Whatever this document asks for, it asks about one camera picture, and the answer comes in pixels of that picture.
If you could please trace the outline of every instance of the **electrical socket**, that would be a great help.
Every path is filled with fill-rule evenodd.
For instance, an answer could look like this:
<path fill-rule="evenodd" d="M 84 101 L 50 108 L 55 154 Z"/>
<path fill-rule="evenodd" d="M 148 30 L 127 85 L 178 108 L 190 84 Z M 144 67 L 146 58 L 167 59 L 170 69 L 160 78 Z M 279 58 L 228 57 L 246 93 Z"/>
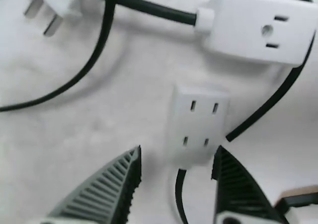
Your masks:
<path fill-rule="evenodd" d="M 196 30 L 211 52 L 243 60 L 300 66 L 318 24 L 318 6 L 300 0 L 210 0 Z"/>
<path fill-rule="evenodd" d="M 176 85 L 168 116 L 169 160 L 178 168 L 206 165 L 225 139 L 229 94 L 211 84 Z"/>

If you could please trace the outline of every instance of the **plug prong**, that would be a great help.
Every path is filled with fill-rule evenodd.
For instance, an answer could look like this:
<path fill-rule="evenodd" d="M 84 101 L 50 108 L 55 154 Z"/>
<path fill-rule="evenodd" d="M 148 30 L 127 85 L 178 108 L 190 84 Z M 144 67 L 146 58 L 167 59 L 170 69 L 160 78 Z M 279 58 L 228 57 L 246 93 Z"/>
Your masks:
<path fill-rule="evenodd" d="M 62 21 L 63 21 L 63 18 L 55 14 L 49 26 L 44 31 L 44 36 L 46 37 L 53 36 L 58 30 L 58 28 L 60 27 L 60 25 L 62 24 Z"/>
<path fill-rule="evenodd" d="M 40 11 L 44 1 L 43 0 L 32 0 L 26 11 L 24 12 L 24 15 L 27 18 L 34 18 L 37 13 Z"/>

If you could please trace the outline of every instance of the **black cable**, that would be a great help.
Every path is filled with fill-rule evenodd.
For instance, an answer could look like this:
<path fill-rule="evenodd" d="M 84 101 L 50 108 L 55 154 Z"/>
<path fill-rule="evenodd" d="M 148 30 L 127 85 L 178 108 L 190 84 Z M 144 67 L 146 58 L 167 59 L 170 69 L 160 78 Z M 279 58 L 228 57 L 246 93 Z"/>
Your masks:
<path fill-rule="evenodd" d="M 233 141 L 240 134 L 246 131 L 249 127 L 251 127 L 256 121 L 258 121 L 261 117 L 263 117 L 270 109 L 273 108 L 279 102 L 283 96 L 289 91 L 289 89 L 293 86 L 300 73 L 304 69 L 305 64 L 307 63 L 308 57 L 312 51 L 314 38 L 308 48 L 305 60 L 301 66 L 298 68 L 294 68 L 291 70 L 285 81 L 280 85 L 277 91 L 258 109 L 256 110 L 250 117 L 248 117 L 242 124 L 236 127 L 233 131 L 231 131 L 227 136 L 227 140 L 229 142 Z"/>
<path fill-rule="evenodd" d="M 146 0 L 118 0 L 124 7 L 183 24 L 195 25 L 196 14 L 172 9 Z"/>
<path fill-rule="evenodd" d="M 182 188 L 183 188 L 183 182 L 185 178 L 187 170 L 179 169 L 177 174 L 177 179 L 175 181 L 175 200 L 178 208 L 178 212 L 180 214 L 180 218 L 182 220 L 183 224 L 188 224 L 187 217 L 184 212 L 183 208 L 183 202 L 182 202 Z"/>
<path fill-rule="evenodd" d="M 42 97 L 37 98 L 35 100 L 15 104 L 15 105 L 0 107 L 0 112 L 19 110 L 19 109 L 23 109 L 23 108 L 27 108 L 27 107 L 41 104 L 43 102 L 51 100 L 54 97 L 62 94 L 63 92 L 67 91 L 72 86 L 74 86 L 76 83 L 78 83 L 93 68 L 93 66 L 95 65 L 96 61 L 98 60 L 100 54 L 102 53 L 102 51 L 105 47 L 105 44 L 106 44 L 106 41 L 108 39 L 108 35 L 109 35 L 110 29 L 111 29 L 111 26 L 113 23 L 116 3 L 117 3 L 117 0 L 106 0 L 103 22 L 102 22 L 102 26 L 101 26 L 101 30 L 100 30 L 99 39 L 97 41 L 95 49 L 94 49 L 92 55 L 90 56 L 88 62 L 80 70 L 80 72 L 75 75 L 75 77 L 73 77 L 70 81 L 68 81 L 66 84 L 64 84 L 60 88 L 56 89 L 55 91 L 53 91 L 45 96 L 42 96 Z"/>
<path fill-rule="evenodd" d="M 244 121 L 241 125 L 239 125 L 236 129 L 230 132 L 226 138 L 229 142 L 233 141 L 236 137 L 238 137 L 241 133 L 247 130 L 250 126 L 252 126 L 256 121 L 258 121 L 267 111 L 269 111 L 276 103 L 282 99 L 282 97 L 289 91 L 292 87 L 296 79 L 299 77 L 300 73 L 304 69 L 304 66 L 308 60 L 308 57 L 312 51 L 314 38 L 310 44 L 308 52 L 306 54 L 305 60 L 303 64 L 291 70 L 285 81 L 278 88 L 278 90 L 256 111 L 254 112 L 246 121 Z M 183 200 L 182 200 L 182 186 L 184 182 L 184 178 L 186 175 L 186 170 L 179 169 L 177 179 L 175 181 L 175 201 L 179 211 L 179 215 L 183 224 L 188 224 L 184 208 L 183 208 Z"/>

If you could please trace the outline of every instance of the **white fabric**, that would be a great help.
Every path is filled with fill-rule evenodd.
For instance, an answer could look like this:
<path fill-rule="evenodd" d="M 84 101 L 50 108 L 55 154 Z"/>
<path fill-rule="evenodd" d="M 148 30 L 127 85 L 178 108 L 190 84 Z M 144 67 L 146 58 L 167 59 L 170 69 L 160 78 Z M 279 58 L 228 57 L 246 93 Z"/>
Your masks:
<path fill-rule="evenodd" d="M 41 96 L 70 79 L 98 37 L 103 3 L 83 0 L 80 24 L 42 32 L 52 12 L 33 20 L 30 0 L 0 0 L 0 104 Z M 206 0 L 150 0 L 195 11 Z M 318 183 L 318 48 L 293 89 L 257 124 L 225 146 L 248 168 L 269 200 Z M 135 224 L 172 224 L 176 172 L 165 161 L 164 129 L 175 81 L 212 81 L 231 93 L 227 131 L 258 108 L 289 69 L 204 53 L 193 28 L 117 7 L 106 49 L 72 90 L 32 109 L 0 114 L 0 223 L 48 213 L 115 156 L 141 145 L 143 182 L 129 216 Z M 211 167 L 189 172 L 184 203 L 189 223 L 211 223 Z"/>

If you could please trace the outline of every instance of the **outlet slot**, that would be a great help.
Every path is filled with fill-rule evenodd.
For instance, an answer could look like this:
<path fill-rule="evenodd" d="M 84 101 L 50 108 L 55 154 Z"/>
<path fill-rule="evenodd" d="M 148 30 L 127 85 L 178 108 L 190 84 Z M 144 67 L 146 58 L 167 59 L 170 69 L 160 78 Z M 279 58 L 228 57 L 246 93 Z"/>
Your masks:
<path fill-rule="evenodd" d="M 208 144 L 209 144 L 209 139 L 205 139 L 205 141 L 204 141 L 204 147 L 208 146 Z"/>
<path fill-rule="evenodd" d="M 215 103 L 215 104 L 214 104 L 214 107 L 213 107 L 212 114 L 216 114 L 217 111 L 218 111 L 218 108 L 219 108 L 219 104 L 218 104 L 218 103 Z"/>
<path fill-rule="evenodd" d="M 193 100 L 192 103 L 191 103 L 191 108 L 190 110 L 193 112 L 194 109 L 195 109 L 195 104 L 197 103 L 197 101 Z"/>
<path fill-rule="evenodd" d="M 287 22 L 287 21 L 289 20 L 289 17 L 277 15 L 277 16 L 274 17 L 274 20 L 278 20 L 278 21 L 282 21 L 282 22 Z"/>
<path fill-rule="evenodd" d="M 188 144 L 188 137 L 183 138 L 183 146 L 186 146 Z"/>
<path fill-rule="evenodd" d="M 267 48 L 272 48 L 272 49 L 278 49 L 279 48 L 279 44 L 266 44 Z"/>

